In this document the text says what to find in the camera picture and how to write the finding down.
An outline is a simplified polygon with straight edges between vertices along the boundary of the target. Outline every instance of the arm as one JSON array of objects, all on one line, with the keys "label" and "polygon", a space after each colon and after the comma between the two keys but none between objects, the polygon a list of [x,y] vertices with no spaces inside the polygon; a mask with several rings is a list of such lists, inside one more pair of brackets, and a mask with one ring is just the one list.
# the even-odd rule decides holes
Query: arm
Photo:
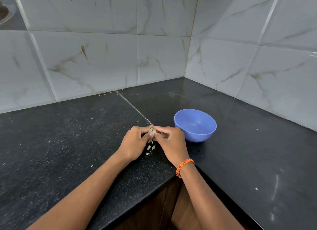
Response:
[{"label": "arm", "polygon": [[28,230],[85,229],[119,172],[140,156],[146,142],[154,136],[148,133],[149,129],[150,126],[132,127],[116,153]]},{"label": "arm", "polygon": [[[155,126],[156,134],[168,160],[177,168],[189,158],[184,133],[179,128]],[[180,175],[192,201],[199,223],[203,229],[243,229],[239,222],[211,190],[191,162],[185,164]]]}]

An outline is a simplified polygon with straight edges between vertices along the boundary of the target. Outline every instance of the plastic bowl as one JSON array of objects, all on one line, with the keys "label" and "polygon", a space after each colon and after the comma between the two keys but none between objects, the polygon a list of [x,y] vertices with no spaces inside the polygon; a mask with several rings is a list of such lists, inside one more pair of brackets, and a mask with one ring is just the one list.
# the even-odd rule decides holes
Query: plastic bowl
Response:
[{"label": "plastic bowl", "polygon": [[207,113],[184,109],[174,116],[175,127],[179,127],[185,134],[185,139],[190,142],[207,140],[216,130],[216,121]]}]

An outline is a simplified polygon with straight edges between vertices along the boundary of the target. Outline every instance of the hand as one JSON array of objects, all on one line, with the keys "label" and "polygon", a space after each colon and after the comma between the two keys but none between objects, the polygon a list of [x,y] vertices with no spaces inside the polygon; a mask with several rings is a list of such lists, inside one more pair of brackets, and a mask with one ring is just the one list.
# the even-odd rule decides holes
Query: hand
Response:
[{"label": "hand", "polygon": [[145,148],[146,143],[155,135],[154,132],[149,132],[151,127],[153,126],[133,126],[124,136],[117,153],[126,158],[128,162],[137,159]]},{"label": "hand", "polygon": [[179,127],[154,126],[157,133],[156,141],[161,145],[167,159],[177,168],[184,160],[189,158],[184,132]]}]

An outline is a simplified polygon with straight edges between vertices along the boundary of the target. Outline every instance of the wall tile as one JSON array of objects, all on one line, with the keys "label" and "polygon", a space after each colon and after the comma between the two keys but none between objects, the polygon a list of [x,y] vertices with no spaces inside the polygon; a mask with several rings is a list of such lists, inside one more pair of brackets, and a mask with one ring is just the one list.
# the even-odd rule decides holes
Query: wall tile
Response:
[{"label": "wall tile", "polygon": [[274,0],[198,0],[193,36],[259,43]]},{"label": "wall tile", "polygon": [[29,30],[136,34],[136,0],[20,0]]},{"label": "wall tile", "polygon": [[57,100],[137,85],[136,35],[32,34]]},{"label": "wall tile", "polygon": [[190,37],[138,35],[138,82],[184,76]]},{"label": "wall tile", "polygon": [[317,53],[260,46],[238,98],[317,131]]},{"label": "wall tile", "polygon": [[53,101],[26,31],[0,30],[0,112]]},{"label": "wall tile", "polygon": [[317,51],[317,0],[279,0],[262,45]]},{"label": "wall tile", "polygon": [[15,0],[0,0],[0,30],[26,30]]},{"label": "wall tile", "polygon": [[193,37],[185,77],[236,97],[256,45]]},{"label": "wall tile", "polygon": [[197,0],[137,0],[138,34],[191,36]]}]

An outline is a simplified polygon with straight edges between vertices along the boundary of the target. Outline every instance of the orange bracelet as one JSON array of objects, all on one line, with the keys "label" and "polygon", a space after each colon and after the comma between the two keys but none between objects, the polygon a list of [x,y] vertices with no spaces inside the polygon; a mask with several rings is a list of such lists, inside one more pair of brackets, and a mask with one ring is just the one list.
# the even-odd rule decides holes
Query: orange bracelet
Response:
[{"label": "orange bracelet", "polygon": [[187,164],[188,162],[192,162],[194,165],[195,165],[195,162],[193,161],[193,159],[187,159],[187,160],[184,160],[179,166],[178,168],[176,169],[176,175],[179,177],[179,178],[182,178],[179,174],[179,171],[180,169],[185,165]]}]

